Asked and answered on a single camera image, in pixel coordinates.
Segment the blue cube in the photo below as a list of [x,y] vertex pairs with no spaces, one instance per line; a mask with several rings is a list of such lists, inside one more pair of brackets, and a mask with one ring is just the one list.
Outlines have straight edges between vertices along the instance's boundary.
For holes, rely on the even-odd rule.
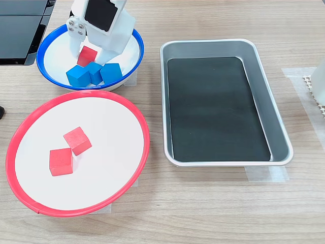
[[123,77],[119,64],[105,64],[101,69],[101,75],[106,85]]
[[89,71],[91,83],[94,85],[99,85],[103,81],[101,76],[101,69],[103,66],[100,64],[91,62],[85,68]]
[[70,69],[67,77],[70,85],[74,87],[86,87],[91,83],[89,71],[79,65]]

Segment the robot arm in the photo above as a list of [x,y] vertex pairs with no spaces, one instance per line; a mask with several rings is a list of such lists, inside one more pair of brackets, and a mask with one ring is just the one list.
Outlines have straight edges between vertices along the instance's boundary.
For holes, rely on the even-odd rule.
[[103,65],[120,55],[134,29],[135,18],[124,9],[126,0],[75,0],[67,20],[70,50],[77,57],[81,43],[102,48],[96,62]]

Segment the tray rim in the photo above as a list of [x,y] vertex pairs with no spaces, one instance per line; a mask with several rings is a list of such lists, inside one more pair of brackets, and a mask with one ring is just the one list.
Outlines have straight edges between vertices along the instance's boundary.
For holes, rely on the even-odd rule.
[[[283,133],[283,136],[285,138],[285,141],[288,146],[288,154],[285,159],[281,161],[196,161],[196,162],[181,162],[178,160],[175,160],[173,156],[168,152],[168,141],[167,141],[167,108],[166,108],[166,89],[165,89],[165,83],[167,82],[165,80],[164,72],[165,72],[165,66],[164,66],[164,49],[175,43],[207,43],[207,42],[245,42],[249,44],[255,53],[255,56],[257,58],[257,62],[259,65],[259,68],[262,72],[262,76],[264,78],[264,81],[266,83],[266,88],[268,90],[268,94],[270,96],[273,108],[275,110],[277,120],[279,121],[281,131]],[[275,98],[273,96],[271,87],[269,85],[268,79],[266,77],[261,58],[258,54],[256,46],[249,40],[246,39],[219,39],[219,40],[182,40],[182,41],[170,41],[164,43],[160,48],[160,69],[161,69],[161,106],[162,106],[162,126],[163,126],[163,144],[164,144],[164,154],[166,158],[174,165],[179,167],[207,167],[207,166],[218,166],[218,167],[245,167],[245,166],[284,166],[288,164],[294,157],[294,149],[291,144],[289,135],[285,129],[284,122],[282,120],[282,117],[280,115],[278,106],[275,102]]]

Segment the wood grain surface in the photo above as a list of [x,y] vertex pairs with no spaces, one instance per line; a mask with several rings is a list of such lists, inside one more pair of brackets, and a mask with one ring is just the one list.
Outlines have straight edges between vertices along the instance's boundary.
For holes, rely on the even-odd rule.
[[[71,1],[57,1],[47,34],[64,24]],[[145,43],[130,99],[150,127],[151,151],[112,213],[58,219],[38,215],[12,193],[6,151],[37,107],[68,91],[36,64],[0,67],[0,243],[325,243],[325,153],[281,68],[315,67],[325,57],[325,5],[307,1],[130,0]],[[163,153],[160,46],[172,40],[246,38],[260,53],[295,157],[283,183],[249,182],[244,168],[177,168]]]

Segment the red wooden block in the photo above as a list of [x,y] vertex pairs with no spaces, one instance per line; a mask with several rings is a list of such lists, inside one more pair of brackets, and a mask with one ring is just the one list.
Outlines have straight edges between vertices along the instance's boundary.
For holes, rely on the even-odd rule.
[[77,65],[86,67],[89,63],[95,62],[96,56],[97,56],[97,51],[89,47],[83,46],[78,57]]
[[76,156],[91,148],[88,137],[80,127],[66,133],[63,137]]
[[71,148],[57,149],[50,151],[50,171],[52,176],[72,174],[73,163],[72,163],[72,152]]

